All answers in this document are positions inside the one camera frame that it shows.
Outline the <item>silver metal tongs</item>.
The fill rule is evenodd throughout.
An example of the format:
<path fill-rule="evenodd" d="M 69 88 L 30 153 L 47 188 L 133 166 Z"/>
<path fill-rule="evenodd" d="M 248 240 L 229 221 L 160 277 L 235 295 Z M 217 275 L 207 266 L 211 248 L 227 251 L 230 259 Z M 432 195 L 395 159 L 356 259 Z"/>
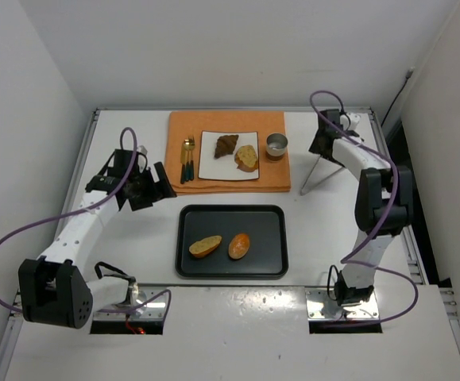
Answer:
<path fill-rule="evenodd" d="M 300 195 L 304 196 L 310 193 L 321 183 L 337 175 L 342 170 L 344 170 L 344 167 L 341 167 L 339 164 L 335 164 L 321 156 L 317 156 L 313 167 L 300 188 Z"/>

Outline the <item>brown chocolate croissant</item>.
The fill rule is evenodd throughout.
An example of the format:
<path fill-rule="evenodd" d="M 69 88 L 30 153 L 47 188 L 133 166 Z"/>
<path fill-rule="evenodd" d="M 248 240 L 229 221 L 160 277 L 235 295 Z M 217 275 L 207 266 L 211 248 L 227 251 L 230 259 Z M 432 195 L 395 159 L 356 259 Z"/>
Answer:
<path fill-rule="evenodd" d="M 238 138 L 238 134 L 221 135 L 216 141 L 214 158 L 219 159 L 232 154 L 237 146 Z"/>

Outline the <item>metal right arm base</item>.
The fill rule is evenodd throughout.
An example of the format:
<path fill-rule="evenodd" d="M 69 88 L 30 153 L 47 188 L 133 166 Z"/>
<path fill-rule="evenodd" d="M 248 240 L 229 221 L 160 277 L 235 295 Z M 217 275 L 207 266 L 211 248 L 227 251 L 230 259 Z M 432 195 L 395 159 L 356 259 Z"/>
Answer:
<path fill-rule="evenodd" d="M 368 301 L 339 306 L 332 300 L 327 290 L 322 287 L 307 287 L 305 289 L 306 307 L 309 322 L 351 322 L 379 321 L 380 312 L 376 293 L 373 292 Z"/>

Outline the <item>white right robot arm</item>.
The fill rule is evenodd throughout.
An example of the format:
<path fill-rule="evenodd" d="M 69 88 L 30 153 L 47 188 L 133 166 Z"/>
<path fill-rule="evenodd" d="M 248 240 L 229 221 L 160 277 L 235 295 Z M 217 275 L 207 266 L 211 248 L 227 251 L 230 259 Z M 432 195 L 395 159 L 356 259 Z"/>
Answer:
<path fill-rule="evenodd" d="M 318 115 L 318 130 L 309 152 L 344 168 L 358 181 L 354 217 L 358 238 L 342 259 L 343 269 L 329 295 L 340 306 L 369 301 L 376 270 L 393 238 L 413 219 L 412 173 L 394 167 L 387 158 L 364 145 L 351 128 L 355 120 L 337 109 Z"/>

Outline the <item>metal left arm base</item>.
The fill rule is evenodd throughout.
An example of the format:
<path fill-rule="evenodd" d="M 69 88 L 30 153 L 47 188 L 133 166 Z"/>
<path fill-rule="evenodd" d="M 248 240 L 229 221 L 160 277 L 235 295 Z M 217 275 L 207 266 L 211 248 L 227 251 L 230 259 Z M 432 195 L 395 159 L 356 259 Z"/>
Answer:
<path fill-rule="evenodd" d="M 117 321 L 130 318 L 131 321 L 164 321 L 168 316 L 172 291 L 158 287 L 139 286 L 131 306 L 108 306 L 94 313 L 94 320 Z"/>

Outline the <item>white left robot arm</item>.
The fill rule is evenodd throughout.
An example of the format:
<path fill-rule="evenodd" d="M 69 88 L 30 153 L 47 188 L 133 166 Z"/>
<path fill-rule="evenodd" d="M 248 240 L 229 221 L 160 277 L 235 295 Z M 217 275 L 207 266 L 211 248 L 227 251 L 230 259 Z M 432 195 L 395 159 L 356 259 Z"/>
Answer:
<path fill-rule="evenodd" d="M 26 321 L 80 329 L 95 312 L 130 315 L 142 308 L 132 275 L 99 261 L 97 278 L 83 278 L 96 243 L 124 205 L 137 211 L 176 196 L 163 164 L 140 166 L 141 157 L 141 152 L 115 150 L 86 185 L 79 209 L 60 235 L 37 259 L 21 264 L 18 280 Z"/>

